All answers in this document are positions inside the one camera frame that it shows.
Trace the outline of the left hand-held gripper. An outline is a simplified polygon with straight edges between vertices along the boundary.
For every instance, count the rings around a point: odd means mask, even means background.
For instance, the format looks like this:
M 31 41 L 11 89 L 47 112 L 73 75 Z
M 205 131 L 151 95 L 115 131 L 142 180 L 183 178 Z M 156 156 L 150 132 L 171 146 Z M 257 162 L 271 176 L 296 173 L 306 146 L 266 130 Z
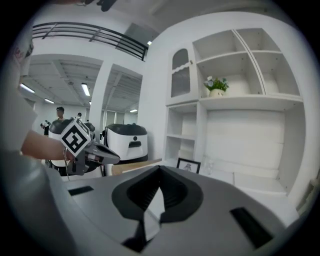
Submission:
M 60 138 L 64 145 L 64 161 L 68 175 L 84 175 L 86 164 L 117 164 L 120 157 L 107 146 L 94 142 L 93 149 L 85 148 L 91 142 L 89 128 L 79 119 L 73 119 L 63 130 Z

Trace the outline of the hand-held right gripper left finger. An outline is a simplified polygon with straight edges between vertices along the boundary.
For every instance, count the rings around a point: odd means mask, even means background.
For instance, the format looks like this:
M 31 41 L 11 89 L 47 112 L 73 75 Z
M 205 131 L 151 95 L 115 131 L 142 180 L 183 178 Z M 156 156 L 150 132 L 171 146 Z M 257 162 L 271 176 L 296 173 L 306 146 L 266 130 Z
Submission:
M 159 223 L 127 196 L 130 186 L 145 190 L 158 179 L 159 166 L 147 166 L 121 175 L 63 181 L 69 204 L 67 226 L 77 253 L 159 253 L 155 238 L 146 239 Z

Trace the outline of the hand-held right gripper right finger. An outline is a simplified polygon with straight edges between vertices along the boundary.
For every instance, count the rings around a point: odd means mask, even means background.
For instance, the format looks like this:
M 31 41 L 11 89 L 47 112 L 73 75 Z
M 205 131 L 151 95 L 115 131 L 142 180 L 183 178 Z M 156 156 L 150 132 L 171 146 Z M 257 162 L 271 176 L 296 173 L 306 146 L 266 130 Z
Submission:
M 161 166 L 165 211 L 157 256 L 248 256 L 284 232 L 284 224 L 233 185 Z

